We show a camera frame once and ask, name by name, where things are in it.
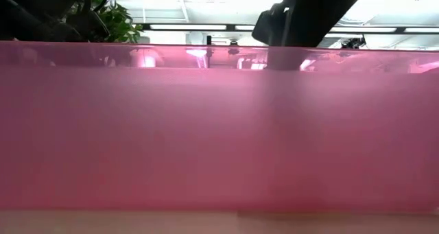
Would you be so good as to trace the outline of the green leafy plant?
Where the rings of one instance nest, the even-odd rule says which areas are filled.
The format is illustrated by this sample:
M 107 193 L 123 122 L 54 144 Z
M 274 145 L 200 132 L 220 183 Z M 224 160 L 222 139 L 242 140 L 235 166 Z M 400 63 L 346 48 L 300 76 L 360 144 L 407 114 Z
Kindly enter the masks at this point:
M 134 24 L 128 9 L 116 0 L 74 3 L 65 21 L 92 43 L 137 43 L 143 28 Z

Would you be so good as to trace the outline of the pink-red translucent plastic basket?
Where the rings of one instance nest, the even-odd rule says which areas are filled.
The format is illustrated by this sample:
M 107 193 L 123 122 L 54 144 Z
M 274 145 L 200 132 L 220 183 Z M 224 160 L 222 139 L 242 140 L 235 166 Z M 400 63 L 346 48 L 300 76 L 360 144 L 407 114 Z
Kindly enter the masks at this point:
M 0 209 L 431 213 L 439 51 L 0 42 Z

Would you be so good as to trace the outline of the ceiling light strip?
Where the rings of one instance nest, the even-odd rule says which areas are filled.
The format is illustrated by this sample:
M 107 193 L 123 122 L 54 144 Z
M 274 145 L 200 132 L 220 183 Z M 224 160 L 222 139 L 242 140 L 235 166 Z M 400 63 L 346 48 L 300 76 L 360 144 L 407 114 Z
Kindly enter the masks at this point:
M 152 30 L 226 30 L 226 25 L 151 24 Z
M 396 28 L 393 27 L 334 27 L 330 33 L 392 33 Z
M 439 27 L 408 27 L 404 32 L 410 34 L 439 34 Z

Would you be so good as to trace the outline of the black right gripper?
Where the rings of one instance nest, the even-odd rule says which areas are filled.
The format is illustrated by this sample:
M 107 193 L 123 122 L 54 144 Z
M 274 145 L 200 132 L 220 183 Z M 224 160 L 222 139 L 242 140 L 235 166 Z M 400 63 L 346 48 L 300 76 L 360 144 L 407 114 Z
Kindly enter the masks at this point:
M 275 3 L 269 10 L 260 13 L 252 37 L 268 46 L 286 46 L 286 8 L 284 3 Z

